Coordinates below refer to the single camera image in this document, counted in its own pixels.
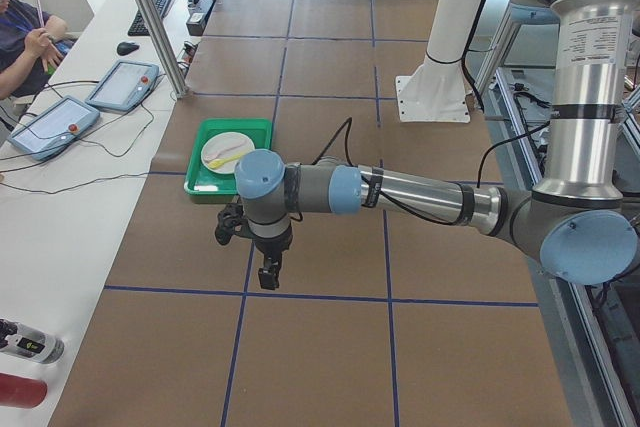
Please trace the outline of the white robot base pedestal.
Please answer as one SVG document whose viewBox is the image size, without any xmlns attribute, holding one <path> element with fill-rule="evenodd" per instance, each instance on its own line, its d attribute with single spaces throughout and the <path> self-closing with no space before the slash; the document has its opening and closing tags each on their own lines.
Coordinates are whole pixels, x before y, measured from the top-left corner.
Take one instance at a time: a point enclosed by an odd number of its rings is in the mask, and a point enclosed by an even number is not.
<svg viewBox="0 0 640 427">
<path fill-rule="evenodd" d="M 482 0 L 439 0 L 423 63 L 396 78 L 402 122 L 468 123 L 463 57 Z"/>
</svg>

